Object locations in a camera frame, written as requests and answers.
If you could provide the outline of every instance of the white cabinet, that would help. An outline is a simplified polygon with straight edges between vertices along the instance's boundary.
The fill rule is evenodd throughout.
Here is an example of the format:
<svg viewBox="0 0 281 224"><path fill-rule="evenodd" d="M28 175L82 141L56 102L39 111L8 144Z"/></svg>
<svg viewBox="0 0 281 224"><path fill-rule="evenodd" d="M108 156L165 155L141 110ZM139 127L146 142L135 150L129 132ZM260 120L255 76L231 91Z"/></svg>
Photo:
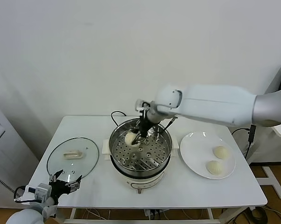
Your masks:
<svg viewBox="0 0 281 224"><path fill-rule="evenodd" d="M0 207L19 207L13 190L28 184L38 160L0 111Z"/></svg>

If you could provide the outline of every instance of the wire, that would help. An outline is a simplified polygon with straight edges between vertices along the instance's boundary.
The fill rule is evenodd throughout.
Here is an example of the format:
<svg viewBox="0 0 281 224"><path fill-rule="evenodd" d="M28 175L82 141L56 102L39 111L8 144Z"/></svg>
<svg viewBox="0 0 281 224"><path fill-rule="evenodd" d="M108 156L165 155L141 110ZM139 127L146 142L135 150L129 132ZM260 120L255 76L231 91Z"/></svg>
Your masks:
<svg viewBox="0 0 281 224"><path fill-rule="evenodd" d="M200 215L200 218L199 218L199 219L201 219L201 218L202 218L202 216L203 216L203 211L204 211L204 209L202 209L202 211L201 211L201 215Z"/></svg>
<svg viewBox="0 0 281 224"><path fill-rule="evenodd" d="M84 218L85 213L86 213L86 210L84 211L84 214L83 214L83 216L81 217L82 219Z"/></svg>
<svg viewBox="0 0 281 224"><path fill-rule="evenodd" d="M280 214L281 215L281 212L279 212L279 211L277 211L277 210L274 210L274 209L272 209L272 208L270 208L268 205L266 205L268 208L265 208L265 207L263 207L264 209L267 209L267 210L271 210L271 211L274 211L276 214L278 213L278 214Z"/></svg>
<svg viewBox="0 0 281 224"><path fill-rule="evenodd" d="M38 203L42 203L42 200L24 200L24 201L18 201L16 200L16 196L17 196L17 191L21 189L21 190L25 190L25 186L20 186L20 187L17 187L16 190L14 191L14 201L16 203L26 203L26 202L38 202Z"/></svg>
<svg viewBox="0 0 281 224"><path fill-rule="evenodd" d="M164 217L167 219L167 220L169 220L169 218L165 215L165 212L163 211L163 214L164 214Z"/></svg>
<svg viewBox="0 0 281 224"><path fill-rule="evenodd" d="M252 143L251 143L251 142L249 142L249 143L248 143L248 147L247 147L247 151L246 151L246 154L245 154L244 158L246 158L246 157L247 157L247 154L248 154L248 151L249 151L249 149L250 149L251 145L252 145Z"/></svg>
<svg viewBox="0 0 281 224"><path fill-rule="evenodd" d="M193 219L193 218L189 217L189 216L185 213L184 209L182 209L182 212L183 212L184 215L186 215L189 219Z"/></svg>
<svg viewBox="0 0 281 224"><path fill-rule="evenodd" d="M112 116L114 113L121 113L121 114L123 114L125 117L126 117L127 115L126 115L124 112L122 112L122 111L114 111L114 112L111 113L111 118L112 118L113 122L116 124L116 126L119 126L118 123L115 121L115 119L114 119L113 116Z"/></svg>
<svg viewBox="0 0 281 224"><path fill-rule="evenodd" d="M255 224L267 224L268 217L265 210L261 207L256 207L255 210L259 213L257 217L253 215L253 212L250 209L246 209L247 217Z"/></svg>
<svg viewBox="0 0 281 224"><path fill-rule="evenodd" d="M248 219L248 217L247 217L247 215L246 215L246 213L245 213L245 212L243 213L243 215L245 216L245 218L246 218L247 222L248 222L249 224L251 224L251 222L249 221L249 219Z"/></svg>
<svg viewBox="0 0 281 224"><path fill-rule="evenodd" d="M91 212L91 211L89 211L88 209L86 209L87 212L89 212L89 213L91 213L91 214L97 216L99 219L104 219L104 220L106 220L106 218L103 218L103 217L100 216L100 213L97 211L97 209L94 209L94 210L98 213L98 215L95 214L94 212Z"/></svg>
<svg viewBox="0 0 281 224"><path fill-rule="evenodd" d="M42 200L24 200L24 201L14 201L16 203L25 203L25 202L38 202L42 203Z"/></svg>
<svg viewBox="0 0 281 224"><path fill-rule="evenodd" d="M236 129L235 131L232 132L232 135L236 132L236 131L239 131L239 130L247 130L249 132L249 128L238 128Z"/></svg>
<svg viewBox="0 0 281 224"><path fill-rule="evenodd" d="M161 216L160 216L160 209L157 209L158 215L159 215L159 220L161 220Z"/></svg>

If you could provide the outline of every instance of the white table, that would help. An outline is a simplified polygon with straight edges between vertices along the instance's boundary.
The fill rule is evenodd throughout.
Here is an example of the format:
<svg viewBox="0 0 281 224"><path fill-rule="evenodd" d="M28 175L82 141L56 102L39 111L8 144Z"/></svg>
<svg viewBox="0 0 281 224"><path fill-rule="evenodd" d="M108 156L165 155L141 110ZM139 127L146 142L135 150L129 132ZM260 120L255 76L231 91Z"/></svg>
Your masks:
<svg viewBox="0 0 281 224"><path fill-rule="evenodd" d="M115 117L118 123L131 118L134 117ZM74 137L86 137L93 140L101 152L103 140L109 138L114 128L115 124L109 116L64 117L29 185L36 187L41 182L48 182L47 159L60 143ZM176 136L179 143L191 131L216 133L233 148L236 159L235 171L225 179L210 180L192 172L179 156L172 157L161 182L150 189L144 190L142 194L137 194L135 190L122 182L112 163L104 160L101 154L93 171L82 179L80 189L69 195L61 196L58 207L101 209L208 208L209 213L210 208L234 208L228 209L221 215L220 222L225 223L249 206L262 206L267 203L265 195L227 127L180 117L169 127L169 131ZM26 193L23 198L31 199L32 195Z"/></svg>

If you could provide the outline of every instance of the metal rim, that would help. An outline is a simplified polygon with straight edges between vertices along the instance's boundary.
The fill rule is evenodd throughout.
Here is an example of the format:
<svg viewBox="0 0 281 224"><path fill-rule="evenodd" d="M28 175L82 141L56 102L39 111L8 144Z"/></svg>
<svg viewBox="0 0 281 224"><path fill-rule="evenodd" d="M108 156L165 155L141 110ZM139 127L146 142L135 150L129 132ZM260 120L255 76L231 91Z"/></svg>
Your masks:
<svg viewBox="0 0 281 224"><path fill-rule="evenodd" d="M125 125L125 124L128 123L128 122L137 121L137 120L139 120L139 118L133 118L133 119L130 119L130 120L126 120L126 121L124 121L123 123L121 123L120 125L118 125L118 126L113 130L113 132L111 133L110 139L111 139L111 137L115 134L115 132L116 132L120 127L122 127L123 125ZM161 125L161 124L157 124L157 126L160 126L161 128L164 129L164 126ZM164 130L164 132L169 136L169 141L170 141L170 144L171 144L171 149L170 149L169 154L163 159L163 161L166 161L166 160L169 159L170 154L171 154L171 150L172 150L172 138L171 138L171 136L170 136L170 134L169 134L169 132L168 132L167 130ZM128 171L133 171L133 172L137 172L137 173L142 173L142 172L147 172L147 171L153 171L153 170L155 170L155 169L157 168L157 167L153 167L153 168L151 168L151 169L146 169L146 170L134 170L134 169L130 169L130 168L127 168L127 167L123 166L123 165L117 160L117 158L114 157L114 155L113 155L113 153L112 153L112 147L113 147L113 146L110 145L110 139L109 139L109 141L108 141L109 151L110 151L110 153L111 153L111 157L113 158L114 162L117 163L117 165L123 167L124 169L126 169L126 170L128 170Z"/></svg>
<svg viewBox="0 0 281 224"><path fill-rule="evenodd" d="M163 172L164 169L168 166L169 160L170 160L170 156L169 156L169 158L168 158L168 160L166 161L164 167L163 167L161 170L159 170L158 172L156 172L155 174L152 174L152 175L149 175L149 176L145 176L145 177L141 177L141 176L132 176L132 175L129 175L129 174L127 174L127 173L124 173L122 170L120 170L120 169L116 166L115 160L113 159L112 155L111 155L110 157L111 157L111 161L112 161L113 166L117 169L117 171L119 171L119 173L121 173L122 175L124 175L124 176L126 176L126 177L129 177L129 178L131 178L131 179L136 179L136 180L145 180L145 179L149 179L149 178L152 178L152 177L155 177L155 176L159 175L159 174L160 174L161 172Z"/></svg>
<svg viewBox="0 0 281 224"><path fill-rule="evenodd" d="M98 160L99 160L99 156L100 156L100 154L99 154L99 149L98 149L98 146L96 145L96 143L95 143L93 140L88 139L88 138L85 138L85 137L75 137L75 138L71 138L71 139L68 139L68 140L66 140L66 141L63 141L61 144L65 143L65 142L68 142L68 141L70 141L70 140L73 140L73 139L87 139L87 140L90 140L91 142L94 143L94 145L96 146L97 151L98 151L98 157L97 157L97 160L96 160L96 162L95 162L94 167L93 167L85 176L82 177L82 179L83 179L83 178L85 178L85 177L96 167L96 165L97 165L97 163L98 163ZM53 154L53 152L54 152L61 144L59 144L57 147L55 147L54 150L52 150L52 152L50 153L50 155L49 155L49 157L48 157L48 159L47 159L47 162L46 162L46 169L47 169L47 173L48 173L49 175L50 175L50 173L49 173L49 171L48 171L48 161L49 161L49 158L50 158L50 156Z"/></svg>

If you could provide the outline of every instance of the steamed bun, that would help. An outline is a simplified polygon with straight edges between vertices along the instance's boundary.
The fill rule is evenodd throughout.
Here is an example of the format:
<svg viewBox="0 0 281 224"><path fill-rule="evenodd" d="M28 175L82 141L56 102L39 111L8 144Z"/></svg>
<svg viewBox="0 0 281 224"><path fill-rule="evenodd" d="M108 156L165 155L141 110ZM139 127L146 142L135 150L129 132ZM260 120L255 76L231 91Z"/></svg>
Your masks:
<svg viewBox="0 0 281 224"><path fill-rule="evenodd" d="M223 146L217 146L214 148L213 153L217 158L222 160L225 160L230 156L229 150Z"/></svg>
<svg viewBox="0 0 281 224"><path fill-rule="evenodd" d="M135 145L132 145L132 142L133 140L135 139L137 134L133 133L133 132L128 132L126 135L125 135L125 143L126 145L128 146L131 146L131 147L137 147L139 144L135 144Z"/></svg>
<svg viewBox="0 0 281 224"><path fill-rule="evenodd" d="M223 172L223 166L215 160L207 162L206 168L213 175L220 175Z"/></svg>

